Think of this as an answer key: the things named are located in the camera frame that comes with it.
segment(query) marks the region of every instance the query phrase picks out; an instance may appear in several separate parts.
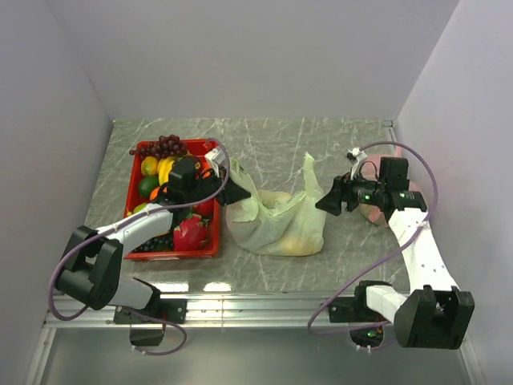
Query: pink bag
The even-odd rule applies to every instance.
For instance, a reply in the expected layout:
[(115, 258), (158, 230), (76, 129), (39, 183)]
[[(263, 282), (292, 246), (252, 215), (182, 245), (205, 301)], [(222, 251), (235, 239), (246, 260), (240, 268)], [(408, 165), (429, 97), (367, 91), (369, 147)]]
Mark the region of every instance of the pink bag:
[[(379, 175), (379, 164), (383, 156), (390, 156), (386, 154), (381, 155), (369, 155), (365, 162), (372, 162), (376, 165), (376, 168), (371, 163), (365, 163), (362, 167), (362, 176), (368, 180), (376, 180), (376, 175)], [(402, 157), (402, 148), (396, 147), (394, 154), (397, 158)], [(414, 182), (410, 182), (410, 191), (420, 191), (420, 188)], [(385, 215), (375, 206), (371, 205), (359, 205), (358, 209), (360, 213), (375, 225), (388, 227), (385, 221)]]

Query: red fruit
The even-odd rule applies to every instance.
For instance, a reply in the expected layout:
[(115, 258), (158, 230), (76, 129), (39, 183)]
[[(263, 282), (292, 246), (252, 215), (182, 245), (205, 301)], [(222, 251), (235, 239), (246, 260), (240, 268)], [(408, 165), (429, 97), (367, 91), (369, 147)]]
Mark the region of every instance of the red fruit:
[(207, 226), (199, 215), (192, 215), (173, 230), (175, 251), (198, 250), (207, 241)]
[(211, 199), (210, 201), (194, 206), (192, 209), (202, 217), (210, 217), (214, 213), (214, 204), (214, 200)]

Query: bunch of red grapes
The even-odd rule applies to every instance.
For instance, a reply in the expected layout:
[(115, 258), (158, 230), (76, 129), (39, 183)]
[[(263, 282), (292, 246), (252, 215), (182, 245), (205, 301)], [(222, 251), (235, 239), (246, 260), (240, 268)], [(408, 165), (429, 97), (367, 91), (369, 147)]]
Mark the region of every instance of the bunch of red grapes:
[(146, 156), (154, 156), (156, 159), (167, 158), (168, 156), (187, 155), (187, 145), (176, 135), (159, 136), (159, 140), (141, 146), (136, 150), (130, 150), (130, 155), (139, 155), (141, 159)]

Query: table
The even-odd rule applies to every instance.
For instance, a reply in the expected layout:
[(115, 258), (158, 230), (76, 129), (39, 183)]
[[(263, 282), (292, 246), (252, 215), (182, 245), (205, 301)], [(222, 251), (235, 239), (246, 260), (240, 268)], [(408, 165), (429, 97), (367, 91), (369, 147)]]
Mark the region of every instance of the table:
[[(303, 187), (301, 166), (308, 151), (327, 192), (335, 175), (349, 170), (347, 149), (389, 139), (381, 120), (335, 119), (157, 119), (116, 120), (103, 160), (86, 225), (96, 228), (121, 219), (130, 179), (131, 148), (141, 140), (176, 134), (182, 138), (213, 136), (252, 175), (258, 188), (297, 191)], [(388, 147), (378, 149), (390, 153)], [(359, 213), (326, 218), (323, 250), (309, 257), (273, 257), (250, 253), (229, 234), (223, 220), (218, 257), (203, 260), (123, 261), (122, 273), (150, 282), (163, 292), (256, 293), (263, 291), (335, 290), (372, 262), (396, 249), (388, 229)], [(408, 291), (401, 258), (366, 275)]]

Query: plastic bag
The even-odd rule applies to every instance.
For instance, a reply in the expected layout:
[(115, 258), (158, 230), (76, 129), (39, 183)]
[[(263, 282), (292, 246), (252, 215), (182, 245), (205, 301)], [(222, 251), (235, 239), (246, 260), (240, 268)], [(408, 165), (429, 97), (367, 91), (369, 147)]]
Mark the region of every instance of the plastic bag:
[(313, 158), (305, 154), (305, 190), (286, 192), (257, 190), (251, 176), (237, 160), (231, 160), (230, 177), (252, 195), (226, 208), (226, 223), (235, 242), (254, 253), (304, 256), (318, 253), (324, 239), (326, 212), (315, 208), (324, 196), (313, 172)]
[[(376, 175), (379, 175), (379, 166), (383, 156), (393, 156), (396, 158), (400, 158), (402, 157), (402, 149), (400, 147), (396, 147), (393, 155), (381, 154), (367, 156), (365, 162), (368, 163), (365, 163), (362, 167), (362, 176), (364, 178), (366, 178), (367, 180), (376, 180)], [(420, 191), (418, 185), (412, 181), (410, 181), (409, 190)], [(378, 209), (376, 206), (360, 204), (358, 206), (358, 210), (365, 218), (367, 218), (375, 225), (381, 227), (388, 227), (385, 219), (385, 214), (382, 213), (381, 210)]]

